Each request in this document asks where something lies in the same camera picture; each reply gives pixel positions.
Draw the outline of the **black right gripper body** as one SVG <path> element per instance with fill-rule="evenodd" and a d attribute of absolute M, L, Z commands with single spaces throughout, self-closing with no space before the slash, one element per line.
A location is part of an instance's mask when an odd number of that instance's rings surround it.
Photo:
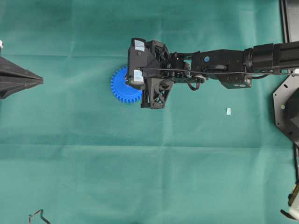
<path fill-rule="evenodd" d="M 174 83 L 177 64 L 177 57 L 169 53 L 164 43 L 140 40 L 140 84 L 148 78 L 169 79 Z"/>

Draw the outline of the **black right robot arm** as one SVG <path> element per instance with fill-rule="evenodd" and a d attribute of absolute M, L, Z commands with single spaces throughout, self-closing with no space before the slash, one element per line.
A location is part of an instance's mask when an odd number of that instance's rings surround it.
<path fill-rule="evenodd" d="M 227 89 L 250 88 L 254 79 L 299 66 L 298 42 L 194 53 L 170 53 L 165 44 L 157 41 L 145 46 L 151 61 L 141 68 L 145 79 L 142 108 L 163 109 L 174 84 L 187 84 L 197 91 L 205 81 L 214 79 Z"/>

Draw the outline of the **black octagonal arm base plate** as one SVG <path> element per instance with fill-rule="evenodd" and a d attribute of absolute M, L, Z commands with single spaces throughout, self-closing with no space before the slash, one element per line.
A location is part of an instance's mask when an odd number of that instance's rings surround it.
<path fill-rule="evenodd" d="M 276 127 L 299 144 L 299 77 L 289 76 L 273 93 Z"/>

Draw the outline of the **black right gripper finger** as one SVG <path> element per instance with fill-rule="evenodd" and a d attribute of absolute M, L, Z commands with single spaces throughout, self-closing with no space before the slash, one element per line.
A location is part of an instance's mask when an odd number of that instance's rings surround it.
<path fill-rule="evenodd" d="M 147 78 L 142 90 L 141 108 L 164 109 L 174 82 L 168 79 Z"/>

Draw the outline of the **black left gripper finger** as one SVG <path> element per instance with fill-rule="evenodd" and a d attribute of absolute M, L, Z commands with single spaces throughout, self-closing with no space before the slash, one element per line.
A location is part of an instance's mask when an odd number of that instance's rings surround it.
<path fill-rule="evenodd" d="M 43 84 L 43 78 L 0 57 L 0 99 Z"/>

